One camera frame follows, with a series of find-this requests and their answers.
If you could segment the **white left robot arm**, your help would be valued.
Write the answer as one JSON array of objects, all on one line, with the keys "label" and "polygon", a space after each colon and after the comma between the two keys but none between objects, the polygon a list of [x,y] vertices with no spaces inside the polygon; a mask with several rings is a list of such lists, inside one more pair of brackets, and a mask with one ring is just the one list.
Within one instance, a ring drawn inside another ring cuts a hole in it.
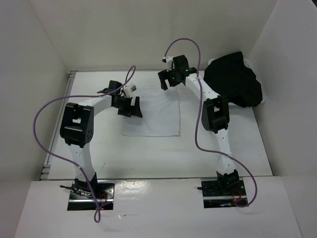
[{"label": "white left robot arm", "polygon": [[123,86],[111,80],[104,90],[81,103],[67,103],[64,109],[60,136],[71,151],[75,165],[75,189],[87,198],[98,194],[97,173],[92,165],[90,142],[94,135],[94,117],[108,108],[117,108],[118,115],[142,118],[140,97],[133,96],[136,85]]}]

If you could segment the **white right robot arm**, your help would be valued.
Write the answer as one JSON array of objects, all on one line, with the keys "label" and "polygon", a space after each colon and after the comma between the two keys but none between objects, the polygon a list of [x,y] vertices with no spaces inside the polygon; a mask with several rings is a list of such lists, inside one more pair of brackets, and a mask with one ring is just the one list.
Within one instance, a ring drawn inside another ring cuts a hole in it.
[{"label": "white right robot arm", "polygon": [[228,195],[239,182],[228,141],[228,99],[212,90],[201,76],[197,75],[197,70],[188,65],[184,55],[164,56],[162,62],[166,64],[166,69],[158,73],[161,88],[167,90],[182,83],[200,100],[199,119],[203,128],[215,136],[219,149],[216,188],[219,193]]}]

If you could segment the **white skirt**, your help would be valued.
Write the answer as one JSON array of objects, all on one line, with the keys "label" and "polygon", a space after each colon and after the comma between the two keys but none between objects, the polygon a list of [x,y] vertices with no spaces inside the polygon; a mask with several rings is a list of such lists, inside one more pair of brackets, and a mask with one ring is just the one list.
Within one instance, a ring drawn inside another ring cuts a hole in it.
[{"label": "white skirt", "polygon": [[143,117],[125,118],[122,123],[123,136],[132,137],[176,137],[180,136],[180,105],[176,89],[163,91],[151,86],[139,87]]}]

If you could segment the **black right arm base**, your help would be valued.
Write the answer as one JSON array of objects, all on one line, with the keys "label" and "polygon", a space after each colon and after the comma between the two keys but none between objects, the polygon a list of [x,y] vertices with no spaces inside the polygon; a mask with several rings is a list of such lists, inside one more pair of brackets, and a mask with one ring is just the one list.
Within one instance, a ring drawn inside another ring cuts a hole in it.
[{"label": "black right arm base", "polygon": [[226,191],[219,188],[216,179],[203,179],[197,190],[202,192],[204,208],[231,208],[248,204],[242,179]]}]

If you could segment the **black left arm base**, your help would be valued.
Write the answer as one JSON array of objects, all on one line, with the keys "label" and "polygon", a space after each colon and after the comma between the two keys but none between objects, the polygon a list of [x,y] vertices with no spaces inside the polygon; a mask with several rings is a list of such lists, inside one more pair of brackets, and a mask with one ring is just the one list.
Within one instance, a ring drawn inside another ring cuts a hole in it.
[{"label": "black left arm base", "polygon": [[[68,211],[88,211],[96,210],[97,206],[91,191],[75,188],[75,183],[71,186],[60,185],[59,187],[70,191],[68,200]],[[113,210],[113,199],[115,184],[113,182],[101,182],[95,187],[95,197],[101,210]]]}]

